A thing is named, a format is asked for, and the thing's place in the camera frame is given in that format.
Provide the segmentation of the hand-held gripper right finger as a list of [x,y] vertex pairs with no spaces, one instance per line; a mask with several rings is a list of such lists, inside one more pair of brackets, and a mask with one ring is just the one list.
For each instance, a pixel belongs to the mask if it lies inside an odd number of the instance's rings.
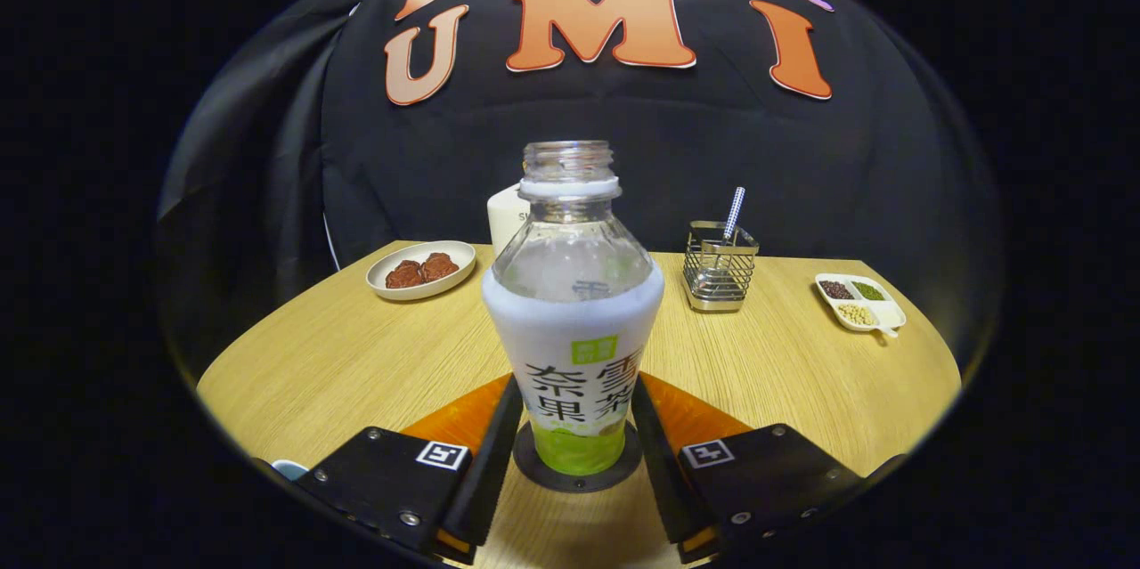
[[868,487],[793,426],[747,426],[648,373],[632,418],[663,531],[685,564],[781,545]]

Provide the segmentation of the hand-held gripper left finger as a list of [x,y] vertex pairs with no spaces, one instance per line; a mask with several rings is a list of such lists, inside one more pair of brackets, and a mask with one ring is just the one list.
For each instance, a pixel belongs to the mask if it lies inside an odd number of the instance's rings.
[[404,431],[363,428],[300,475],[298,488],[399,548],[473,564],[521,411],[516,379],[502,375]]

